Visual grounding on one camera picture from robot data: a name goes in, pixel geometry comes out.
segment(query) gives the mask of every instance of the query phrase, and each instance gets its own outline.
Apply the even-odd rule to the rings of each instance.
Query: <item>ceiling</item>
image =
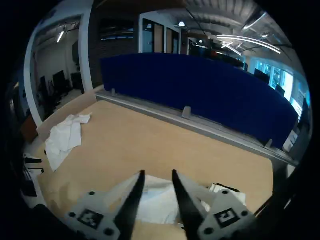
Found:
[[[165,9],[158,12],[176,24],[183,21],[191,34],[202,34],[203,39],[212,39],[220,47],[222,39],[217,34],[231,34],[260,39],[275,45],[291,46],[291,43],[276,22],[266,13],[250,28],[246,24],[254,22],[264,13],[253,0],[182,0],[185,8]],[[271,51],[257,44],[232,40],[230,45],[239,52]]]
[[[45,48],[53,42],[56,42],[62,31],[66,33],[78,29],[79,24],[79,18],[70,18],[39,31],[35,40],[37,50]]]

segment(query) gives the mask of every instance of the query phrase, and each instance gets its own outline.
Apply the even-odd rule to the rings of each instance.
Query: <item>ceiling light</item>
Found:
[[[243,30],[246,30],[248,28],[251,28],[254,24],[256,24],[261,18],[263,18],[267,13],[264,12],[257,20],[255,20],[254,22],[252,22],[251,24],[247,24],[243,27]]]
[[[237,50],[235,50],[234,48],[230,47],[229,45],[224,44],[224,43],[222,43],[222,45],[225,46],[225,47],[227,47],[227,48],[229,48],[230,50],[234,51],[236,54],[238,54],[238,55],[241,56],[241,53],[239,53]]]
[[[60,41],[60,38],[62,37],[63,33],[64,33],[64,31],[62,31],[62,32],[60,33],[60,35],[59,35],[59,37],[58,37],[57,42],[59,42],[59,41]]]
[[[198,45],[198,44],[196,44],[196,46],[197,46],[197,47],[201,47],[201,48],[207,48],[207,47],[205,47],[205,46],[201,46],[201,45]]]
[[[225,43],[225,44],[230,46],[231,44],[233,44],[233,42],[228,42],[228,43]]]
[[[272,44],[270,44],[270,43],[267,43],[267,42],[263,42],[263,41],[260,41],[260,40],[258,40],[258,39],[255,39],[255,38],[249,38],[249,37],[243,37],[243,36],[236,36],[236,35],[217,35],[217,38],[221,38],[221,37],[223,37],[223,38],[229,38],[229,37],[235,37],[235,38],[241,38],[241,39],[249,39],[249,40],[253,40],[253,41],[256,41],[256,42],[260,42],[260,43],[263,43],[263,44],[266,44],[266,45],[269,45],[270,47],[273,47],[273,48],[275,48],[275,49],[277,49],[277,50],[280,50],[280,48],[277,48],[276,46],[273,46]]]
[[[226,38],[226,39],[235,39],[235,40],[241,40],[241,41],[245,41],[245,42],[252,42],[261,46],[264,46],[266,48],[269,48],[277,53],[281,53],[279,50],[279,48],[267,43],[267,42],[263,42],[260,40],[256,40],[254,38],[248,38],[248,37],[241,37],[241,36],[233,36],[233,35],[217,35],[217,38]]]

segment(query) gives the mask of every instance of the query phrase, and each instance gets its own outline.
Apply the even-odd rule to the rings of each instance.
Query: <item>wooden table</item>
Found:
[[[267,158],[106,101],[81,114],[91,112],[89,122],[81,125],[82,146],[75,147],[56,172],[50,170],[44,146],[38,151],[45,165],[38,180],[56,216],[63,216],[85,192],[108,191],[140,169],[169,180],[171,170],[177,169],[205,186],[219,182],[237,188],[246,194],[252,212],[272,194]],[[165,226],[156,225],[162,232]]]

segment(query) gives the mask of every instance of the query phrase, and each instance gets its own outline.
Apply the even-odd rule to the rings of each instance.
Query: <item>computer monitor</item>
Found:
[[[265,82],[266,84],[269,84],[269,76],[263,72],[261,72],[258,69],[254,69],[254,76]]]

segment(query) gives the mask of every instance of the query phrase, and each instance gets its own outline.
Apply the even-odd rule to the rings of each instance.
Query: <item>blue divider panel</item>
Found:
[[[128,54],[100,60],[105,90],[219,122],[282,148],[297,113],[261,80],[220,61],[182,54]]]

